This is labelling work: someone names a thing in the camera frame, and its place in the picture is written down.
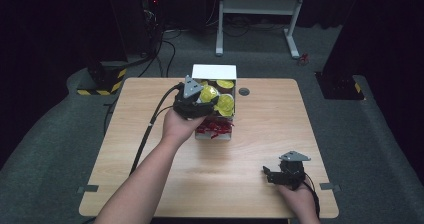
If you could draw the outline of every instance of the gray floor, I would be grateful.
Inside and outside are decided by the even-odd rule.
[[[242,30],[226,28],[231,34]],[[183,32],[170,77],[191,74],[192,65],[237,65],[238,77],[292,78],[298,84],[335,196],[336,219],[323,223],[424,223],[424,190],[395,142],[366,79],[355,76],[366,100],[326,100],[314,77],[321,71],[340,28],[296,28],[294,37],[310,63],[291,59],[281,29],[224,36],[224,56],[215,56],[215,35]],[[178,32],[169,32],[171,38]],[[159,54],[166,69],[172,48]],[[146,65],[131,67],[125,78]],[[80,186],[88,182],[103,138],[107,107],[115,96],[79,96],[81,70],[68,80],[69,95],[27,133],[0,174],[0,223],[82,223]],[[154,62],[143,77],[160,76]],[[260,223],[271,223],[264,220]]]

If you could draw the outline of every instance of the box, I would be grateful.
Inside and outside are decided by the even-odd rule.
[[[215,92],[218,95],[214,113],[195,130],[196,139],[230,140],[236,103],[236,66],[194,64],[192,78],[203,85],[201,101],[214,98]]]

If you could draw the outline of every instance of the yellow and black tape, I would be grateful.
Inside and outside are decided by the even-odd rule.
[[[356,82],[355,82],[355,89],[356,89],[356,92],[361,93],[361,87]]]
[[[99,87],[99,88],[85,88],[85,89],[78,89],[77,93],[80,95],[85,95],[85,96],[89,96],[89,95],[102,95],[102,96],[107,96],[107,95],[113,95],[115,94],[118,89],[121,87],[122,85],[122,81],[124,79],[124,75],[127,72],[127,69],[123,69],[121,71],[119,71],[113,78],[111,78],[112,80],[108,80],[107,85],[105,85],[104,87]]]

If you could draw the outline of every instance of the black device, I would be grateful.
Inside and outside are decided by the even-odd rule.
[[[279,157],[281,172],[272,172],[263,166],[263,171],[269,183],[291,186],[296,190],[305,181],[306,173],[303,161],[311,160],[309,157],[295,151],[290,151]]]
[[[186,76],[185,84],[180,86],[178,94],[175,96],[173,104],[174,111],[185,119],[194,119],[202,116],[208,116],[213,113],[214,106],[218,102],[218,97],[211,102],[198,102],[200,92],[203,86]]]

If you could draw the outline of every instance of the white box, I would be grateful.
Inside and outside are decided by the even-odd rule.
[[[235,65],[209,65],[194,64],[192,78],[197,82],[208,81],[209,85],[217,80],[232,81],[234,86],[226,94],[232,95],[234,99],[234,111],[231,116],[224,117],[218,114],[209,116],[196,129],[196,139],[231,139],[233,117],[235,114],[235,90],[237,85],[237,69]]]

